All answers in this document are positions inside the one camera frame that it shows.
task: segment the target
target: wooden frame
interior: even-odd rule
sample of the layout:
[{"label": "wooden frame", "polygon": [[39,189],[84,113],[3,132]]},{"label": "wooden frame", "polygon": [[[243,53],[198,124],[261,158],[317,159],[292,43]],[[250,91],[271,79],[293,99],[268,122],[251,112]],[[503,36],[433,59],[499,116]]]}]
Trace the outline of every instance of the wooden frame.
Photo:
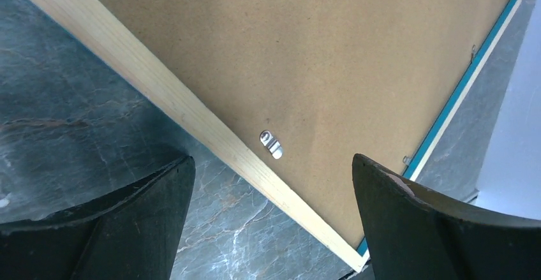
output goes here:
[{"label": "wooden frame", "polygon": [[[361,256],[348,245],[98,0],[31,1],[340,259],[354,270],[361,270],[368,260],[367,253]],[[477,76],[517,7],[513,7],[494,42],[482,54],[471,79]],[[462,99],[470,86],[461,93]],[[447,116],[447,124],[454,112]],[[439,128],[439,137],[447,124]],[[423,153],[425,162],[434,145]]]}]

